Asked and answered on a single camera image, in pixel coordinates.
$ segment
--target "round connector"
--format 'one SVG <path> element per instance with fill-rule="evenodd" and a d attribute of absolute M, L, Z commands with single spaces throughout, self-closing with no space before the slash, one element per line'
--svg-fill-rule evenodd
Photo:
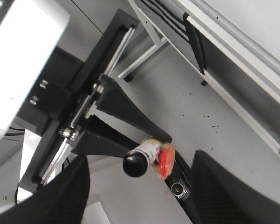
<path fill-rule="evenodd" d="M 174 183 L 171 187 L 171 191 L 172 191 L 173 195 L 178 197 L 184 193 L 184 186 L 179 182 Z"/>

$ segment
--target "floor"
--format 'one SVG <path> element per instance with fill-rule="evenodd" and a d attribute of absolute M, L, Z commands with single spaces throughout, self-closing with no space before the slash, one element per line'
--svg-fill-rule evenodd
<path fill-rule="evenodd" d="M 132 14 L 126 0 L 76 0 L 75 4 L 70 0 L 58 2 L 72 14 L 59 46 L 82 60 L 86 59 L 101 32 L 106 29 L 117 7 L 124 7 Z M 116 70 L 111 76 L 148 118 L 172 135 L 173 145 L 189 165 L 195 151 L 204 150 L 242 181 L 280 203 L 278 156 L 210 86 L 200 84 L 203 81 L 201 76 L 171 46 L 165 45 L 133 74 L 135 79 L 130 83 L 117 79 Z M 96 110 L 93 113 L 137 142 L 147 137 L 147 134 L 116 118 Z M 131 223 L 133 217 L 137 221 L 132 223 L 159 223 L 163 214 L 155 211 L 170 197 L 163 182 L 151 173 L 143 178 L 126 178 L 120 160 L 112 161 L 103 168 L 97 168 L 94 163 L 90 164 L 90 170 L 93 168 L 91 181 L 94 183 L 90 196 L 95 198 L 99 195 L 112 224 Z M 13 203 L 19 165 L 20 152 L 0 168 L 0 206 Z M 111 181 L 116 177 L 121 182 Z M 124 183 L 126 194 L 120 183 Z M 129 206 L 135 196 L 141 197 L 141 200 L 133 204 L 134 207 Z M 178 223 L 188 223 L 175 199 L 170 198 L 169 201 L 168 205 L 175 213 L 171 214 L 170 206 L 166 204 L 165 215 L 171 218 L 162 223 L 172 223 L 173 217 L 179 218 Z"/>

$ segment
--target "white panel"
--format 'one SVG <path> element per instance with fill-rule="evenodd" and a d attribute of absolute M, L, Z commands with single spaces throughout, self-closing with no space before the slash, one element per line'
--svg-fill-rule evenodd
<path fill-rule="evenodd" d="M 206 0 L 280 60 L 280 0 Z"/>
<path fill-rule="evenodd" d="M 53 0 L 16 0 L 0 25 L 0 138 L 69 20 Z"/>

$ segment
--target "black cable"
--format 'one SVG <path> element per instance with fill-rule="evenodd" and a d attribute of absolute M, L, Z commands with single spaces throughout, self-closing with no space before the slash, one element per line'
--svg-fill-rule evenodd
<path fill-rule="evenodd" d="M 15 131 L 25 131 L 25 129 L 19 129 L 19 128 L 14 128 L 14 127 L 9 127 L 9 129 L 11 130 L 15 130 Z"/>
<path fill-rule="evenodd" d="M 86 18 L 99 30 L 99 32 L 101 32 L 103 34 L 103 32 L 97 27 L 97 25 L 95 25 L 95 23 L 83 12 L 83 10 L 80 9 L 80 7 L 73 1 L 71 0 L 71 2 L 84 14 L 84 16 L 86 16 Z"/>
<path fill-rule="evenodd" d="M 18 133 L 6 133 L 4 136 L 20 136 L 24 135 L 24 132 L 18 132 Z"/>
<path fill-rule="evenodd" d="M 160 13 L 158 13 L 156 10 L 154 10 L 151 6 L 149 6 L 146 2 L 142 1 L 141 2 L 148 7 L 152 12 L 154 12 L 156 15 L 158 15 L 172 30 L 175 31 L 175 33 L 177 33 L 182 39 L 184 39 L 186 42 L 189 43 L 189 41 L 182 36 Z"/>
<path fill-rule="evenodd" d="M 155 2 L 153 2 L 153 1 L 151 1 L 151 0 L 147 0 L 150 4 L 152 4 L 152 5 L 154 5 L 171 23 L 173 23 L 174 24 L 174 26 L 175 27 L 177 27 L 182 33 L 184 33 L 185 35 L 186 35 L 186 32 L 185 32 L 185 30 L 184 29 L 182 29 L 178 24 L 177 24 L 177 22 L 175 22 L 173 19 L 171 19 L 164 11 L 163 11 L 163 9 L 160 7 L 160 6 L 158 6 Z"/>
<path fill-rule="evenodd" d="M 5 140 L 10 140 L 10 141 L 18 141 L 18 140 L 14 140 L 14 139 L 7 139 L 7 138 L 2 138 L 2 139 L 5 139 Z"/>
<path fill-rule="evenodd" d="M 162 2 L 160 2 L 159 0 L 154 0 L 154 1 L 157 4 L 159 4 L 165 11 L 167 11 L 175 20 L 183 24 L 183 21 L 180 18 L 178 18 L 174 13 L 172 13 L 171 10 L 169 10 Z"/>
<path fill-rule="evenodd" d="M 19 191 L 19 187 L 17 187 L 17 190 L 15 190 L 15 193 L 14 193 L 14 203 L 15 203 L 15 205 L 18 205 L 18 191 Z"/>

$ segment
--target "wheel caster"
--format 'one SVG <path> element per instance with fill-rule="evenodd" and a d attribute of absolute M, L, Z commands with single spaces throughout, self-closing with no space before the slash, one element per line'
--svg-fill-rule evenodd
<path fill-rule="evenodd" d="M 124 80 L 125 80 L 127 83 L 131 82 L 133 79 L 134 79 L 134 76 L 133 76 L 132 74 L 128 74 L 128 75 L 124 78 Z"/>

